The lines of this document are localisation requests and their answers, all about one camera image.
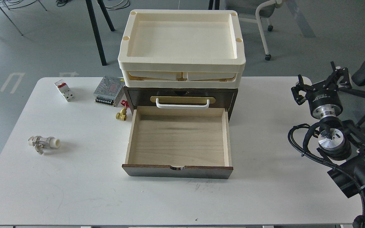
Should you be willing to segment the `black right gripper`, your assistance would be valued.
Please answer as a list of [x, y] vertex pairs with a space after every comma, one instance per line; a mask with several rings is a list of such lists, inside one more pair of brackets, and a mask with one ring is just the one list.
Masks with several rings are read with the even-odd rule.
[[[324, 81], [313, 85], [307, 85], [303, 82], [303, 77], [298, 75], [298, 83], [291, 87], [291, 92], [295, 102], [302, 105], [306, 100], [309, 103], [311, 116], [316, 119], [322, 119], [327, 116], [337, 117], [343, 112], [343, 106], [338, 95], [340, 89], [351, 89], [352, 85], [349, 79], [348, 68], [336, 66], [333, 61], [330, 62], [333, 72]], [[306, 92], [306, 97], [299, 92]]]

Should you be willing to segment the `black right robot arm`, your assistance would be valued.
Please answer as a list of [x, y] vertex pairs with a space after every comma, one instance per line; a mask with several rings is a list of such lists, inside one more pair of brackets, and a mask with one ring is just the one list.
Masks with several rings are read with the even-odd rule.
[[333, 72], [326, 80], [307, 85], [299, 75], [291, 88], [295, 102], [307, 101], [317, 122], [293, 126], [288, 141], [302, 156], [329, 167], [330, 178], [346, 197], [360, 195], [362, 215], [352, 225], [365, 228], [365, 135], [353, 121], [339, 119], [343, 106], [338, 91], [351, 87], [349, 71], [330, 64]]

